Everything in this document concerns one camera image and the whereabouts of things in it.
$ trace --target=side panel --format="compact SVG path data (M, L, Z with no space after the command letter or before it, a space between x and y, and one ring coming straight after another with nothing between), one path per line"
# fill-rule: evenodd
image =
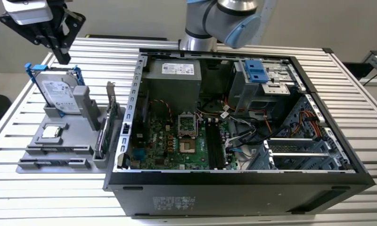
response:
M127 216L254 216L314 214L363 186L139 185L110 186Z

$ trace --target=orange wire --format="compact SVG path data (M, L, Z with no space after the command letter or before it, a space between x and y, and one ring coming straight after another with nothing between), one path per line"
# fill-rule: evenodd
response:
M299 111L299 122L297 124L297 127L294 129L294 131L291 132L291 136L297 133L298 129L299 129L299 126L301 126L301 123L302 123L302 116L301 116L301 113L306 114L306 116L313 116L314 114L309 111ZM321 133L319 133L319 130L318 130L318 127L317 127L317 124L314 124L311 121L310 121L310 125L313 127L313 130L314 130L314 133L315 133L315 136L321 137Z
M313 117L315 116L313 112L310 112L310 111L305 111L305 112L306 112L306 113L309 113ZM310 124L311 124L311 126L313 126L313 129L314 129L315 135L317 135L318 137L321 137L321 132L319 132L319 129L318 129L317 123L315 123L315 122L313 122L313 121L310 121Z

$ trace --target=gray box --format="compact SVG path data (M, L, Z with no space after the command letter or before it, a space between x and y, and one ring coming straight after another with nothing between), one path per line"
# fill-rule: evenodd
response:
M165 64L193 65L193 74L162 73ZM150 62L149 72L142 73L143 93L149 90L149 99L163 100L173 115L194 112L201 86L201 68L198 60L155 59ZM157 116L167 117L167 111L161 103L153 103L151 109Z

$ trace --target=hard disk label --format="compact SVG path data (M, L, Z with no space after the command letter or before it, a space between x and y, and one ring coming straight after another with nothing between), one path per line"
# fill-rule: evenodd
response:
M42 85L54 107L63 113L79 113L69 85L61 81L42 81Z
M162 64L162 74L194 74L194 65Z
M155 210L191 210L194 196L154 196L153 205Z

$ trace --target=aluminum slotted table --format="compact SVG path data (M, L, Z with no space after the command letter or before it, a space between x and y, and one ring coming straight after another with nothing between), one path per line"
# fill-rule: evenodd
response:
M70 65L82 69L90 98L106 104L105 85L115 83L126 104L138 48L177 49L173 41L78 38ZM377 103L334 54L319 48L247 46L218 51L294 56L377 184ZM49 54L43 64L59 65ZM17 162L43 118L43 98L29 82L0 121L0 162ZM113 193L101 189L103 174L17 174L0 165L0 225L307 225L377 226L377 185L315 216L130 219Z

